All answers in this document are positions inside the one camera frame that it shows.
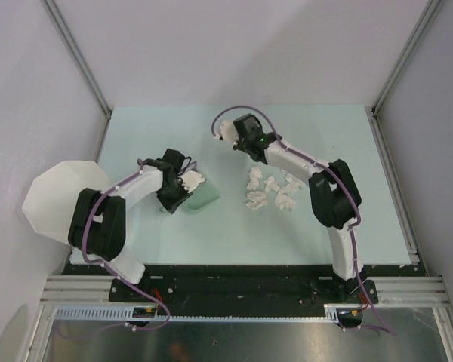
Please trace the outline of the green plastic dustpan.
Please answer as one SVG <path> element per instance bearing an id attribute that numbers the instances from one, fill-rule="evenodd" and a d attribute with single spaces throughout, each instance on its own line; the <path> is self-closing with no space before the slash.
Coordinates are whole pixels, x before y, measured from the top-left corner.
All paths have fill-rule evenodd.
<path id="1" fill-rule="evenodd" d="M 217 188 L 206 179 L 177 210 L 182 207 L 184 210 L 196 213 L 219 198 L 220 193 Z"/>

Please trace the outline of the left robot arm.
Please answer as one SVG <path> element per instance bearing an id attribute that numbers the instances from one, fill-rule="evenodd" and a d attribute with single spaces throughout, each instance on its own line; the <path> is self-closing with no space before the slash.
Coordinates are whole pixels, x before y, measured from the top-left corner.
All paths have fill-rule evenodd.
<path id="1" fill-rule="evenodd" d="M 147 299 L 151 282 L 143 278 L 145 265 L 127 247 L 128 211 L 154 194 L 173 214 L 205 182 L 196 166 L 184 166 L 187 157 L 166 149 L 161 158 L 137 160 L 137 170 L 105 190 L 80 191 L 69 227 L 68 242 L 89 265 L 99 265 L 127 281 L 125 292 L 135 301 Z"/>

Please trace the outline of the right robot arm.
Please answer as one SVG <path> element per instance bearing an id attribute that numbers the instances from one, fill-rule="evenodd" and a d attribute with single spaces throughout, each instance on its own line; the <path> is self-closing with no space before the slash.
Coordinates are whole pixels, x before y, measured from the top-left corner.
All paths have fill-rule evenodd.
<path id="1" fill-rule="evenodd" d="M 252 114 L 224 121 L 220 129 L 235 150 L 253 161 L 284 170 L 308 186 L 313 215 L 328 230 L 334 296 L 341 302 L 352 302 L 360 294 L 365 277 L 354 231 L 360 224 L 362 199 L 347 163 L 340 159 L 325 163 L 306 155 L 276 132 L 264 133 Z"/>

